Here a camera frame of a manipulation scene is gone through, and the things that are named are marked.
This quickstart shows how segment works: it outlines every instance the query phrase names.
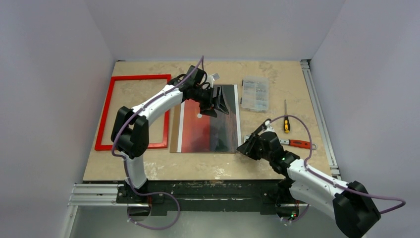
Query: red picture frame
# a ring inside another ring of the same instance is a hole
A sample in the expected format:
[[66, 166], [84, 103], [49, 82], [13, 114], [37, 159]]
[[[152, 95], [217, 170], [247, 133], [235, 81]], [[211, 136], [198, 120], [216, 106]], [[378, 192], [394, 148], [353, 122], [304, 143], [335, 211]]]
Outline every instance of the red picture frame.
[[[96, 137], [95, 150], [111, 150], [112, 145], [102, 145], [102, 137], [104, 136], [106, 117], [108, 115], [109, 104], [111, 103], [112, 91], [116, 81], [125, 80], [153, 80], [153, 79], [166, 79], [167, 82], [171, 80], [170, 74], [156, 74], [156, 75], [132, 75], [132, 76], [114, 76], [111, 77], [108, 92], [106, 93], [104, 110], [101, 116], [101, 121], [98, 129], [98, 136]], [[148, 149], [162, 149], [168, 147], [168, 134], [169, 134], [169, 110], [165, 113], [163, 122], [163, 140], [160, 143], [150, 143]]]

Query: white stripe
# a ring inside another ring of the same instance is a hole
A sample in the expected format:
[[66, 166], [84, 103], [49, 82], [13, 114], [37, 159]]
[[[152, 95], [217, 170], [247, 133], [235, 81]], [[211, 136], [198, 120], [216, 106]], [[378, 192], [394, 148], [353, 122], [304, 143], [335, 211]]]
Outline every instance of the white stripe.
[[179, 132], [178, 132], [178, 153], [182, 151], [182, 129], [184, 127], [184, 109], [185, 109], [185, 102], [181, 103], [181, 115], [179, 117]]
[[236, 107], [236, 130], [238, 131], [238, 146], [242, 145], [241, 140], [241, 120], [239, 120], [239, 94], [238, 85], [233, 85], [235, 88], [235, 107]]

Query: table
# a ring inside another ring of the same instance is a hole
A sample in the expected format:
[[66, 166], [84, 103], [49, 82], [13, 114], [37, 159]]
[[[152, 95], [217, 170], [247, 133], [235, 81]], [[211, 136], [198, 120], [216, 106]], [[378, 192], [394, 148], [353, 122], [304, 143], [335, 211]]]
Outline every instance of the table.
[[[195, 61], [168, 62], [124, 62], [115, 64], [113, 76], [171, 74], [175, 77], [185, 73]], [[238, 84], [239, 96], [242, 94], [241, 81], [245, 76], [266, 77], [269, 79], [269, 110], [265, 113], [250, 112], [240, 107], [241, 134], [253, 132], [265, 119], [284, 114], [284, 100], [287, 99], [287, 112], [301, 118], [308, 126], [313, 142], [318, 145], [309, 164], [320, 171], [331, 174], [325, 148], [322, 142], [308, 88], [298, 61], [206, 61], [208, 74], [218, 73], [217, 84]], [[111, 108], [132, 107], [163, 88], [162, 81], [121, 82], [115, 84]], [[109, 115], [105, 126], [104, 139], [109, 138], [113, 118]], [[304, 127], [290, 118], [292, 130], [285, 134], [282, 119], [273, 124], [280, 138], [307, 140]], [[170, 112], [169, 138], [172, 133], [173, 110]], [[151, 142], [161, 140], [163, 117], [150, 127]], [[113, 157], [110, 151], [95, 151], [92, 145], [84, 173], [84, 181], [123, 180], [125, 173], [120, 158]], [[307, 157], [309, 150], [285, 146], [301, 158]], [[239, 153], [236, 154], [181, 154], [169, 153], [166, 149], [149, 149], [144, 154], [145, 172], [150, 180], [212, 180], [212, 179], [279, 179], [265, 160], [254, 161]]]

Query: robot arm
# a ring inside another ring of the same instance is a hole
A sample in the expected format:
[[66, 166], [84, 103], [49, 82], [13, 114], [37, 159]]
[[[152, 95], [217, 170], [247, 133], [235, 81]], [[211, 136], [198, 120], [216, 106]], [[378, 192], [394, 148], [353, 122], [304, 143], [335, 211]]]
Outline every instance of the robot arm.
[[[251, 159], [269, 161], [274, 171], [284, 175], [285, 179], [279, 183], [283, 186], [283, 196], [312, 205], [335, 220], [346, 236], [361, 238], [380, 219], [380, 213], [371, 198], [350, 193], [336, 185], [367, 193], [365, 187], [357, 181], [347, 183], [309, 165], [305, 167], [299, 156], [283, 150], [270, 121], [267, 119], [237, 150]], [[315, 176], [307, 168], [334, 184]]]
[[[194, 71], [194, 69], [194, 66], [191, 66], [187, 74]], [[122, 107], [117, 112], [111, 134], [112, 141], [115, 140], [118, 131], [125, 122], [140, 108], [144, 109], [129, 123], [129, 125], [133, 125], [132, 129], [128, 126], [124, 128], [116, 144], [116, 149], [121, 152], [121, 155], [127, 162], [128, 174], [134, 188], [141, 188], [147, 181], [144, 172], [143, 154], [149, 145], [149, 126], [158, 117], [188, 99], [200, 103], [200, 113], [202, 115], [217, 117], [216, 110], [229, 114], [221, 87], [213, 87], [214, 81], [218, 79], [217, 74], [208, 77], [206, 72], [197, 68], [187, 81], [177, 85], [181, 82], [182, 77], [185, 77], [185, 74], [170, 80], [161, 92], [144, 103], [131, 109]]]

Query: screwdriver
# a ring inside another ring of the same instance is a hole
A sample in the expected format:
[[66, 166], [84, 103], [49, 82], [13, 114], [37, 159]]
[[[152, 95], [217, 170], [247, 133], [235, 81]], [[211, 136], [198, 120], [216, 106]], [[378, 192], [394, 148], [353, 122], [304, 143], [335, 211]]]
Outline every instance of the screwdriver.
[[290, 121], [289, 121], [289, 117], [287, 116], [287, 104], [286, 104], [286, 99], [284, 100], [284, 132], [289, 133], [290, 132]]

